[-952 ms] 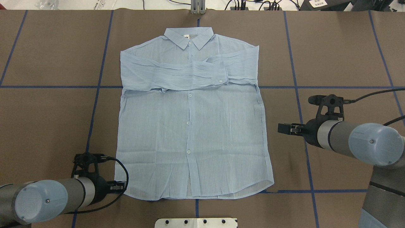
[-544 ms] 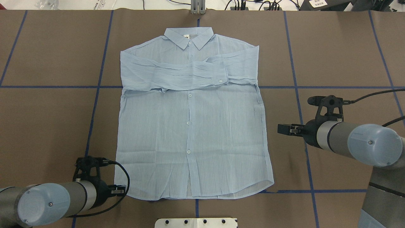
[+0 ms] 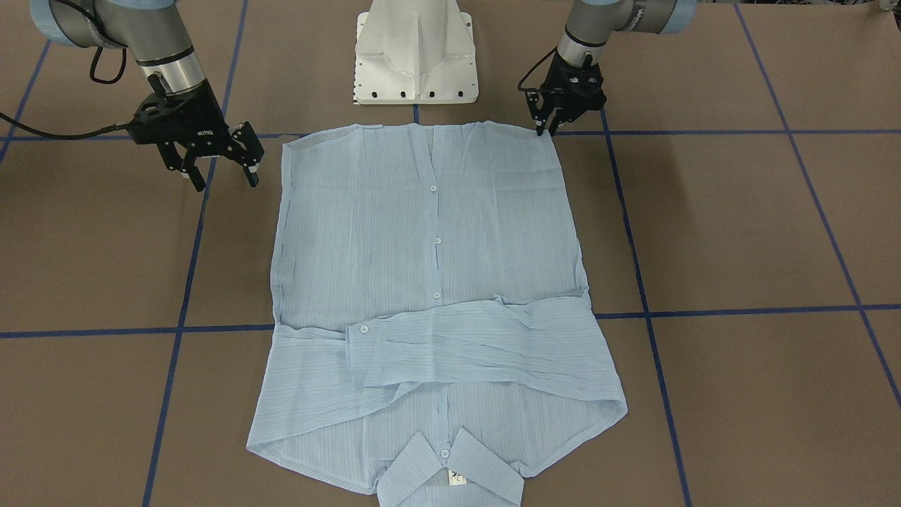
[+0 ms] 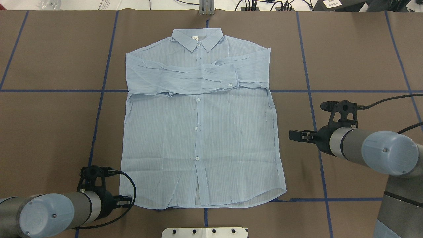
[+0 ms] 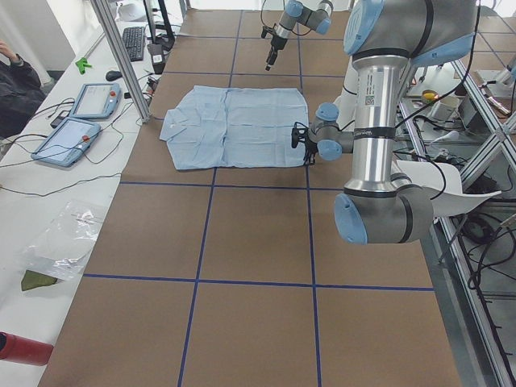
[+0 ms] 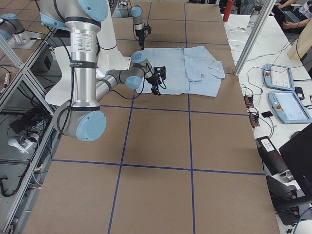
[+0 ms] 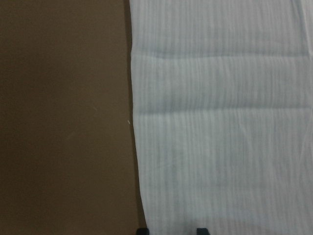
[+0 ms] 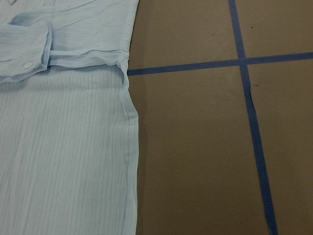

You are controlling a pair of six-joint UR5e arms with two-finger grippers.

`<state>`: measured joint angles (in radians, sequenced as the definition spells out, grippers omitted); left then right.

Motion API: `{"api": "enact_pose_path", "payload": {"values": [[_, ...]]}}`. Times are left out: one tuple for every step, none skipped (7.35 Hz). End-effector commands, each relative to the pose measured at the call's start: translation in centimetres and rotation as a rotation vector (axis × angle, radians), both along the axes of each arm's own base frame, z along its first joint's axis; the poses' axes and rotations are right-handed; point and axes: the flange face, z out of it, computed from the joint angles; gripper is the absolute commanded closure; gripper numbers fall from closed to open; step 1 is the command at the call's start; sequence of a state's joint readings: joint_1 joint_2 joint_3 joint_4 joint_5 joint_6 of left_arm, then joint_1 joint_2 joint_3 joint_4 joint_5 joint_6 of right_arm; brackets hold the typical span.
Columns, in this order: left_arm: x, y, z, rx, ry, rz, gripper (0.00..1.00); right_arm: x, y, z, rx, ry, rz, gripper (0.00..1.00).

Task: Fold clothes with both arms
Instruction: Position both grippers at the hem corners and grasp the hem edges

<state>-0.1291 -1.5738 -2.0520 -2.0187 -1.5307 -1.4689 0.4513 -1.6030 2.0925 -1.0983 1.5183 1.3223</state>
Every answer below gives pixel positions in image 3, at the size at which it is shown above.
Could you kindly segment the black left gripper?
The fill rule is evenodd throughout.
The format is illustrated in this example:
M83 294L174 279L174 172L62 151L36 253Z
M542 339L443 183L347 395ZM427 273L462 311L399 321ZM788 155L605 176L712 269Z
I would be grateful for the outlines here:
M604 77L591 54L573 65L559 51L551 51L548 72L538 91L525 92L529 115L538 136L554 136L561 125L572 124L584 113L600 111L606 102Z

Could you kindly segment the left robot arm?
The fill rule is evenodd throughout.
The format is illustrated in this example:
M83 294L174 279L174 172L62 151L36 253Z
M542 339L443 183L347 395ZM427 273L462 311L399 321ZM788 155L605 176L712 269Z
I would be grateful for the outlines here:
M600 56L615 32L680 33L696 1L576 1L559 43L517 85L537 135L555 135L606 103Z

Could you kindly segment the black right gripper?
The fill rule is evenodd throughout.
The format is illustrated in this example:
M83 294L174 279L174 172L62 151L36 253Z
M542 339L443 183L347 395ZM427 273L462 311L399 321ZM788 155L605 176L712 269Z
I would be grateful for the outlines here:
M226 156L241 165L250 187L260 183L258 166L266 151L249 121L229 131L221 106L207 79L191 89L168 92L161 78L149 80L152 93L139 105L128 135L138 145L153 144L163 162L204 192L206 181L197 158Z

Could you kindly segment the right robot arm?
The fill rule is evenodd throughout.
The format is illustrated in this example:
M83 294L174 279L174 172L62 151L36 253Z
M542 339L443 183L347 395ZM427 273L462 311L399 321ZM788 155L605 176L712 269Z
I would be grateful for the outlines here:
M51 42L122 49L151 87L123 129L153 145L168 170L206 188L196 162L223 157L256 187L265 150L248 122L229 126L174 1L32 1L32 22Z

